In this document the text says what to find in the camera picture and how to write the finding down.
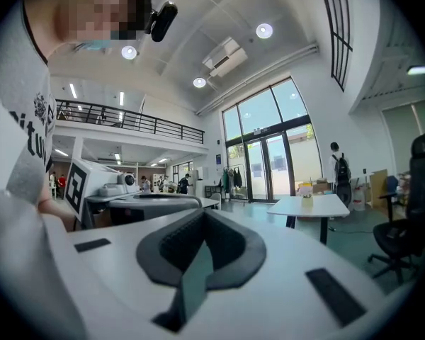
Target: table leg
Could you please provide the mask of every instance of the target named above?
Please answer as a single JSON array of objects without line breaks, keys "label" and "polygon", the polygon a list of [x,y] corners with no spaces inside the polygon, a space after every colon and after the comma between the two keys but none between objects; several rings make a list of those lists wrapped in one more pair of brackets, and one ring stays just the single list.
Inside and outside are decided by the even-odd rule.
[{"label": "table leg", "polygon": [[288,228],[293,228],[295,227],[295,223],[296,223],[296,217],[286,217],[286,226]]},{"label": "table leg", "polygon": [[328,222],[329,222],[329,217],[321,218],[321,232],[319,233],[319,241],[323,244],[327,243]]}]

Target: glass door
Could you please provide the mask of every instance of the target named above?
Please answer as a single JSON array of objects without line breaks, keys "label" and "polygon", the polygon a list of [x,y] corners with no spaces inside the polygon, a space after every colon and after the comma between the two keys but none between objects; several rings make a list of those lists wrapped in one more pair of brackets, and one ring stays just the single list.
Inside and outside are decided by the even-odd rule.
[{"label": "glass door", "polygon": [[287,148],[284,133],[246,143],[250,200],[275,203],[284,196],[293,195],[294,179]]},{"label": "glass door", "polygon": [[266,161],[261,140],[246,143],[246,150],[249,158],[251,193],[253,201],[268,200],[268,181]]},{"label": "glass door", "polygon": [[268,166],[271,178],[270,201],[277,201],[284,196],[290,196],[290,174],[285,143],[282,135],[265,139],[268,150]]}]

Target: black rubber strip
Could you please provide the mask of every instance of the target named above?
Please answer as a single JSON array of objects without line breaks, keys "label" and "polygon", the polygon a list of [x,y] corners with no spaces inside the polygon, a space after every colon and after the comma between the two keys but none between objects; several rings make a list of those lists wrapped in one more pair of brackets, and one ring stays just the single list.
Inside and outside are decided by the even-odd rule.
[{"label": "black rubber strip", "polygon": [[315,269],[305,275],[343,327],[366,313],[361,304],[326,269]]},{"label": "black rubber strip", "polygon": [[102,246],[106,246],[107,244],[111,244],[111,241],[109,241],[106,238],[101,238],[101,239],[96,239],[90,242],[78,243],[78,244],[75,244],[74,247],[79,253],[81,253],[85,251],[90,251],[91,249],[96,249]]}]

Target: floor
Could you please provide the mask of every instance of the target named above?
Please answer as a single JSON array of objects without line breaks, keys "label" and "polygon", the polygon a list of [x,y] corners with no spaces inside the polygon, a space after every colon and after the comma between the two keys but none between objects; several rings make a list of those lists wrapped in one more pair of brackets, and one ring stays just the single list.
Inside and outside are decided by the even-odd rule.
[{"label": "floor", "polygon": [[[239,213],[255,220],[285,227],[286,217],[268,214],[266,211],[269,207],[271,207],[271,204],[245,203],[243,205],[243,203],[237,201],[222,204],[222,210],[227,212]],[[362,212],[351,211],[348,217],[329,221],[329,226],[335,228],[336,232],[328,232],[327,246],[354,266],[372,276],[386,266],[385,263],[375,259],[372,263],[367,262],[370,254],[385,255],[377,245],[372,233],[374,226],[384,222],[387,222],[387,217],[378,210],[367,208]],[[297,220],[295,228],[319,240],[319,219]],[[412,259],[414,263],[418,264],[422,260],[422,258],[417,257]],[[411,275],[410,270],[403,270],[405,281],[408,281]],[[385,293],[390,293],[398,287],[394,272],[386,273],[376,278],[375,281]]]}]

